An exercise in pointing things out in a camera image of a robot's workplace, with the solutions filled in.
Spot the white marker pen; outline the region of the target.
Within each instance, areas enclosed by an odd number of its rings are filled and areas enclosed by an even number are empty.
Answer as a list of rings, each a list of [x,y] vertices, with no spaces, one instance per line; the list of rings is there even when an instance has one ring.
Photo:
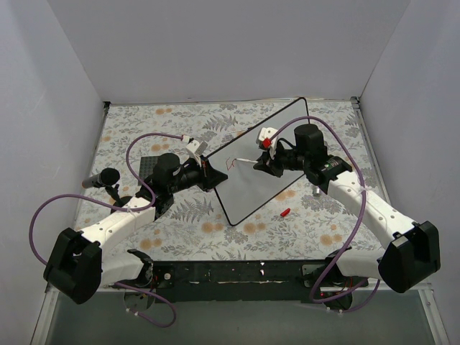
[[[246,158],[235,158],[236,161],[239,161],[239,162],[247,162],[247,163],[252,163],[252,164],[256,164],[257,161],[255,160],[248,160]]]

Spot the red marker cap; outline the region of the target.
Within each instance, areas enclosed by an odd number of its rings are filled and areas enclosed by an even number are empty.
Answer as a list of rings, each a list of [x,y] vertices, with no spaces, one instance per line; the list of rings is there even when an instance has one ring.
[[[285,217],[285,216],[287,216],[289,213],[290,213],[290,209],[287,208],[287,209],[285,209],[285,210],[280,214],[280,216],[281,216],[281,217]]]

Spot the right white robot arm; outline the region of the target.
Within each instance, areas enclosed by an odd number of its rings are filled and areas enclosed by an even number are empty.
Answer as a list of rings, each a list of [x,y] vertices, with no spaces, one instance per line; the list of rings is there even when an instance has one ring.
[[[324,280],[339,286],[350,277],[374,278],[403,293],[440,270],[439,233],[431,222],[418,223],[367,190],[356,168],[328,153],[315,124],[297,126],[295,144],[288,148],[278,133],[273,128],[260,129],[256,143],[263,153],[253,168],[278,178],[286,170],[303,172],[311,184],[356,215],[358,224],[365,225],[381,245],[376,251],[361,253],[346,242],[328,256],[316,285]]]

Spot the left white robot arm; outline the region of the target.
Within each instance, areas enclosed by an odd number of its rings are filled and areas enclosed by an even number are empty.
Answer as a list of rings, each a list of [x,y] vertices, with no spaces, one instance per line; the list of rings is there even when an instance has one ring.
[[[210,191],[228,176],[205,157],[185,163],[173,153],[157,157],[144,185],[126,202],[126,211],[115,211],[80,231],[63,230],[45,266],[44,279],[75,303],[89,300],[99,287],[126,282],[145,288],[153,281],[153,260],[130,249],[117,257],[109,252],[133,234],[161,217],[171,207],[175,193],[199,187]]]

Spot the white board with black frame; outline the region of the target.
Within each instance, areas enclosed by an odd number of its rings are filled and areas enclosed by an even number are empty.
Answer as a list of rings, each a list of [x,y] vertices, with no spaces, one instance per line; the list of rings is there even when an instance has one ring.
[[[230,225],[236,226],[241,223],[303,176],[301,171],[286,170],[282,177],[277,178],[254,170],[252,163],[239,162],[235,158],[256,161],[262,154],[262,150],[256,144],[257,135],[262,127],[279,129],[289,121],[307,114],[307,101],[299,98],[265,120],[252,125],[248,132],[208,156],[212,167],[228,175],[228,179],[215,187],[215,191]]]

